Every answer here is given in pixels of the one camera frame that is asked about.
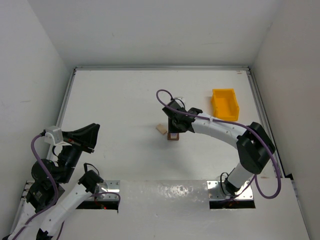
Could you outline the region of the yellow plastic bin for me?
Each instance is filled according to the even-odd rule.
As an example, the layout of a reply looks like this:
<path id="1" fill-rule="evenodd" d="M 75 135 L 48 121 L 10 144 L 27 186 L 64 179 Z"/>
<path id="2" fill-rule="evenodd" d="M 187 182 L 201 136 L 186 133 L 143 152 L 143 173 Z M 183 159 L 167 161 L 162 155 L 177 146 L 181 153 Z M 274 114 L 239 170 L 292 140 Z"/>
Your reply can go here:
<path id="1" fill-rule="evenodd" d="M 238 121 L 240 109 L 233 88 L 213 89 L 211 105 L 214 117 L 224 121 Z"/>

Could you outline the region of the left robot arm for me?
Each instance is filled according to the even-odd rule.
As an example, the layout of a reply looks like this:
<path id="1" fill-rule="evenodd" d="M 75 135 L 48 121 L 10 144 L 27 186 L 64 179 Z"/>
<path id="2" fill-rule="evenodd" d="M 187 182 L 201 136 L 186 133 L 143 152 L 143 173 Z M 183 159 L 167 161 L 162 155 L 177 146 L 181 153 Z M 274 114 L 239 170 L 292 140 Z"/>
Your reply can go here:
<path id="1" fill-rule="evenodd" d="M 59 202 L 83 152 L 91 154 L 95 150 L 100 125 L 91 123 L 74 131 L 63 131 L 58 126 L 45 128 L 31 140 L 31 151 L 36 162 L 31 169 L 34 180 L 26 196 L 17 225 L 6 240 L 50 240 L 68 215 L 83 201 L 97 194 L 98 185 L 104 182 L 99 172 L 89 170 L 84 164 L 84 174 L 72 191 Z M 44 141 L 53 147 L 61 146 L 57 161 L 40 158 L 36 140 Z"/>

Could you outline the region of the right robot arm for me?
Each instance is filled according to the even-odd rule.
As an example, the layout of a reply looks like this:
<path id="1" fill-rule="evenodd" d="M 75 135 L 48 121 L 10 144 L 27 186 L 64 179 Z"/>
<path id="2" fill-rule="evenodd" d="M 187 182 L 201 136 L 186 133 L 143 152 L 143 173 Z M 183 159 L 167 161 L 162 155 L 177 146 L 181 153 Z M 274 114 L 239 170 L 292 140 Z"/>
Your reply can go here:
<path id="1" fill-rule="evenodd" d="M 259 175 L 275 153 L 275 146 L 257 122 L 240 125 L 210 116 L 198 108 L 186 110 L 180 100 L 172 99 L 162 108 L 174 133 L 192 132 L 213 137 L 234 147 L 239 163 L 223 183 L 226 195 L 235 196 L 245 182 Z"/>

